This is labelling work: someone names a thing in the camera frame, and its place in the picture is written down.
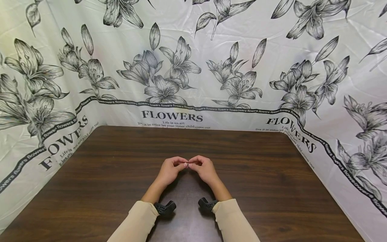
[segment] wooden table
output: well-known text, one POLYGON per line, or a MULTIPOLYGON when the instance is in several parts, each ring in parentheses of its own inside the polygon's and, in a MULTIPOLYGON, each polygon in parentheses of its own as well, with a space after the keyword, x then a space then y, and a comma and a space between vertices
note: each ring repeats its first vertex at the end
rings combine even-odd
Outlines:
MULTIPOLYGON (((105 242, 156 177, 165 158, 212 159, 261 242, 363 241, 287 136, 281 133, 100 127, 12 224, 4 242, 105 242)), ((190 170, 164 192, 172 219, 148 241, 220 242, 214 217, 197 202, 212 196, 190 170)))

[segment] white fabric backdrop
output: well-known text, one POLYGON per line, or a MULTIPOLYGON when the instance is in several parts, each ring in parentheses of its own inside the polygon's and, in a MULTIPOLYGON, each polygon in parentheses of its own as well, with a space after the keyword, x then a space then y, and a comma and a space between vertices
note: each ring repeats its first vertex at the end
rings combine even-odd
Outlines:
POLYGON ((385 5, 0 0, 0 231, 96 127, 122 125, 283 132, 385 241, 385 5))

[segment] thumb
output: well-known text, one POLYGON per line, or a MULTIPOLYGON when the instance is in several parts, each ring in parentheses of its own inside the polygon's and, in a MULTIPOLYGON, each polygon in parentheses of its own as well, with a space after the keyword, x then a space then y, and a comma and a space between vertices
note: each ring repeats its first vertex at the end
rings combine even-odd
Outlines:
POLYGON ((191 170, 199 172, 200 166, 198 166, 197 164, 189 164, 188 166, 189 168, 191 168, 191 170))
POLYGON ((180 165, 176 166, 176 169, 177 169, 177 171, 181 172, 186 167, 187 167, 187 163, 183 163, 183 164, 180 164, 180 165))

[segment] beige sleeve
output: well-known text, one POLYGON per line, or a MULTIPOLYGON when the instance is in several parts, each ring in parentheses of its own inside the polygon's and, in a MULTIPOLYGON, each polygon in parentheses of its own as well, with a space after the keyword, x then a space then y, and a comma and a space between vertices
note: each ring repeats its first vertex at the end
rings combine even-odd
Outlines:
POLYGON ((224 242, 259 242, 235 199, 216 203, 212 212, 224 242))
POLYGON ((108 242, 145 242, 157 216, 153 204, 137 201, 108 242))

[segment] forearm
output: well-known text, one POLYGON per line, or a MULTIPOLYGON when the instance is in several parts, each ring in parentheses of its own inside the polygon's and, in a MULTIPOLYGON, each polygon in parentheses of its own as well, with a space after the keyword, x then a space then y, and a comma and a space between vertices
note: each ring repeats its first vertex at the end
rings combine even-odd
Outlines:
POLYGON ((155 204, 159 201, 161 194, 165 190, 166 186, 162 185, 156 178, 154 182, 150 185, 144 196, 141 198, 141 201, 146 203, 155 204))
POLYGON ((158 215, 153 204, 137 201, 108 242, 145 242, 158 215))
POLYGON ((233 198, 219 177, 214 178, 208 185, 219 202, 233 198))
POLYGON ((224 242, 259 242, 235 199, 218 202, 212 212, 224 242))

